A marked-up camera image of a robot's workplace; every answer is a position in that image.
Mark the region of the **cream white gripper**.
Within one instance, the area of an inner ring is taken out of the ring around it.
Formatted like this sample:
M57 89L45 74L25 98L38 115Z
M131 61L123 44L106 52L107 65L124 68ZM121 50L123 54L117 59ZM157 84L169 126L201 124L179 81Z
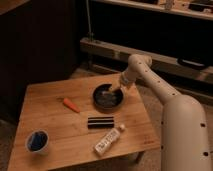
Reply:
M113 92L114 91L118 91L118 90L121 90L124 87L126 88L130 88L132 85L133 85L133 82L130 81L126 76L125 76L125 73L122 72L121 75L120 75L120 78L119 78L119 81L120 81L120 84L119 86L116 86L114 89L113 89Z

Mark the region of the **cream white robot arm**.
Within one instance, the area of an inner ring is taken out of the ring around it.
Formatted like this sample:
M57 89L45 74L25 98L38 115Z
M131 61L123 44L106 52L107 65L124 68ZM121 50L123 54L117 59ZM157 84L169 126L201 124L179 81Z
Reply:
M129 87L142 77L163 105L161 171L213 171L203 106L163 80L151 65L148 55L130 55L119 83Z

